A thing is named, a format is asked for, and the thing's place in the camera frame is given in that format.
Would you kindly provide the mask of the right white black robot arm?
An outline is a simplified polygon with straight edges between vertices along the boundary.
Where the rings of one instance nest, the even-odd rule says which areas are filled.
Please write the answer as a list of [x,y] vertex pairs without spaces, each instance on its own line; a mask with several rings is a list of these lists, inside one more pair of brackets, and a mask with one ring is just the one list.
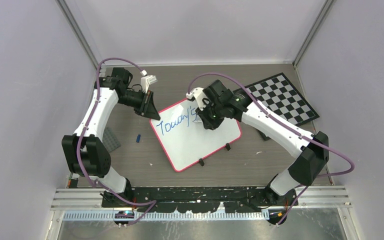
[[216,130],[225,119],[235,119],[264,133],[295,158],[264,188],[263,199],[268,205],[279,205],[297,186],[312,185],[329,160],[328,151],[322,147],[329,140],[326,134],[312,134],[293,125],[257,101],[244,87],[232,92],[215,80],[205,88],[190,90],[186,98],[197,103],[196,113],[206,130]]

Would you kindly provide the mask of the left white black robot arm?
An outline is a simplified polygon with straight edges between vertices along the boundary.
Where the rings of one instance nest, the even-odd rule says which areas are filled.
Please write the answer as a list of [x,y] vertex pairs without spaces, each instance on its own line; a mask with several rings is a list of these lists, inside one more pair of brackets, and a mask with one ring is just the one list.
[[154,104],[154,93],[149,89],[157,82],[154,75],[141,72],[140,90],[130,87],[133,75],[117,67],[110,76],[98,77],[88,110],[78,128],[62,138],[61,145],[71,173],[78,174],[113,191],[114,200],[128,207],[134,199],[130,181],[113,167],[111,155],[103,143],[104,131],[116,104],[133,108],[135,114],[160,120]]

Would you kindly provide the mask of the pink framed whiteboard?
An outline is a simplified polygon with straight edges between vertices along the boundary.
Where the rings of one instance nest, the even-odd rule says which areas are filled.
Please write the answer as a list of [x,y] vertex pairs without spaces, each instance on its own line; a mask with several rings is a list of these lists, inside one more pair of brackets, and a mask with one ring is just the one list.
[[199,117],[197,107],[196,102],[184,98],[159,111],[160,120],[149,120],[175,172],[186,170],[242,136],[240,124],[235,119],[224,119],[215,130],[204,129],[203,123],[194,123]]

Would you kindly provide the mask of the white marker pen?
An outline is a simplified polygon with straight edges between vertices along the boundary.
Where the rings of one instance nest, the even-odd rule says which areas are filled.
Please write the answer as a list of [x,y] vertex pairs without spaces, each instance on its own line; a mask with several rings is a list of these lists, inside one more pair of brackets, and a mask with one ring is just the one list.
[[199,118],[199,117],[196,117],[194,120],[193,120],[194,123],[202,123],[202,120]]

